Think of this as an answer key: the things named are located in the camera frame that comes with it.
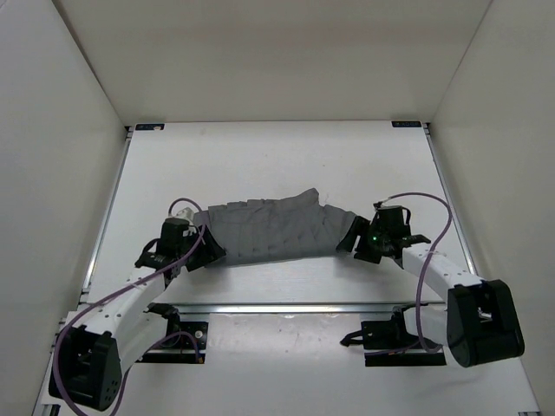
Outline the grey pleated skirt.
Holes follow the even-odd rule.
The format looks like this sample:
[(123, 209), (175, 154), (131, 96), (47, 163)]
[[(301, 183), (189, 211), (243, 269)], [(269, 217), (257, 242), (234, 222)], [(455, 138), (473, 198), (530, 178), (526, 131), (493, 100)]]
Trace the grey pleated skirt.
[(321, 205), (311, 188), (282, 199), (249, 199), (212, 205), (194, 214), (225, 251), (226, 266), (330, 257), (356, 218), (352, 211)]

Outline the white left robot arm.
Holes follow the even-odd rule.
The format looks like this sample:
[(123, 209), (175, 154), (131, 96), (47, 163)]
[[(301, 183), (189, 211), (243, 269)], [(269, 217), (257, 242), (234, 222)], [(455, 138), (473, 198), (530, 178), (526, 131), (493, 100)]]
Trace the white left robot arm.
[(157, 302), (181, 271), (225, 256), (204, 222), (167, 218), (133, 272), (115, 292), (70, 318), (58, 335), (48, 393), (77, 415), (86, 408), (116, 413), (132, 365), (152, 349), (190, 349), (200, 364), (201, 335), (180, 321), (178, 309)]

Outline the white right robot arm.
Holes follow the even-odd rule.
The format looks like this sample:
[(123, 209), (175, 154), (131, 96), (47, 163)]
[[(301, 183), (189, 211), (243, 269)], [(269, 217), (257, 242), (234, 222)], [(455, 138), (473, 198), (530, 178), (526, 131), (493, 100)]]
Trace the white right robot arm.
[(525, 341), (513, 296), (501, 280), (485, 280), (439, 253), (435, 242), (410, 228), (409, 209), (375, 208), (372, 219), (357, 216), (336, 249), (378, 264), (392, 259), (417, 276), (417, 295), (393, 308), (387, 321), (362, 322), (341, 345), (361, 345), (372, 366), (403, 365), (415, 350), (425, 362), (442, 365), (449, 352), (461, 367), (520, 357)]

